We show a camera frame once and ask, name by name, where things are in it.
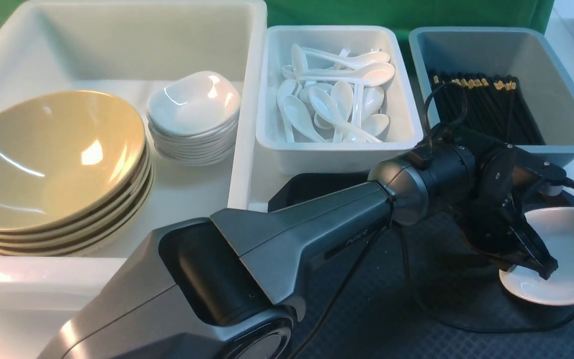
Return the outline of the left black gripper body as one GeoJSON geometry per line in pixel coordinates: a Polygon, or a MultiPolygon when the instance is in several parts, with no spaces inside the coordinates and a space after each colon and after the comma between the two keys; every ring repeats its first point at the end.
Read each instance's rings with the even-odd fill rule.
{"type": "Polygon", "coordinates": [[[518,147],[485,154],[472,194],[459,206],[464,242],[481,254],[511,260],[512,224],[526,220],[524,202],[538,191],[562,186],[566,177],[562,167],[518,147]]]}

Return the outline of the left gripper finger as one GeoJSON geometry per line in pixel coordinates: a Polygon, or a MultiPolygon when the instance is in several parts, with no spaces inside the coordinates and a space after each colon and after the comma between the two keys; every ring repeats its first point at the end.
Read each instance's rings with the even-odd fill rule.
{"type": "Polygon", "coordinates": [[[533,227],[524,219],[518,220],[512,224],[512,238],[515,241],[512,263],[533,270],[540,278],[549,280],[559,267],[558,261],[533,227]]]}

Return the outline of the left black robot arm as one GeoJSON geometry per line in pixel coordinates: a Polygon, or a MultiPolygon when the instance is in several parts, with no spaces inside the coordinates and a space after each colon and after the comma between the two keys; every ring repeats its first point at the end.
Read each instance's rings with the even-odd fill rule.
{"type": "Polygon", "coordinates": [[[271,213],[227,207],[153,230],[41,359],[276,359],[305,315],[307,276],[361,239],[445,209],[480,254],[548,279],[558,268],[521,200],[567,174],[470,129],[435,127],[368,180],[271,213]],[[472,218],[490,214],[503,234],[472,218]]]}

